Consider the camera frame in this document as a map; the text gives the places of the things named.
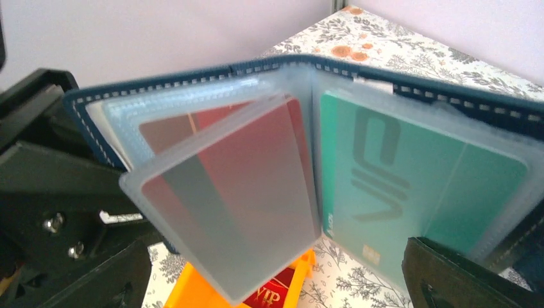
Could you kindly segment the blue card holder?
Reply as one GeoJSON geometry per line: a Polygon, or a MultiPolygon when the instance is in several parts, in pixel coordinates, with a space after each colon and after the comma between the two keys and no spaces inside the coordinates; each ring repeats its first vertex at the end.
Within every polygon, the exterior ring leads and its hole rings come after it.
{"type": "Polygon", "coordinates": [[[72,90],[142,215],[239,304],[325,236],[415,307],[542,307],[543,105],[312,55],[72,90]]]}

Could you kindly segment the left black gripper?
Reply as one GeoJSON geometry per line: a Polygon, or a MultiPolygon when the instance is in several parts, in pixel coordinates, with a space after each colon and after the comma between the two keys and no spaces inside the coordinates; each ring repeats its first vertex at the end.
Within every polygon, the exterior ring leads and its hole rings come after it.
{"type": "Polygon", "coordinates": [[[63,105],[78,88],[69,71],[40,68],[1,93],[1,274],[17,274],[2,307],[143,303],[161,236],[144,219],[101,219],[137,208],[63,105]]]}

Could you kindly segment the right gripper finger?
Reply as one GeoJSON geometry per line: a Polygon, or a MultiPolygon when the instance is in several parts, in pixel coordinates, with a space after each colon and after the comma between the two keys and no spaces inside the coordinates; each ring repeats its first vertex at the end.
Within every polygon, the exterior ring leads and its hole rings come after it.
{"type": "Polygon", "coordinates": [[[408,238],[402,272],[414,307],[543,307],[543,296],[426,237],[408,238]]]}

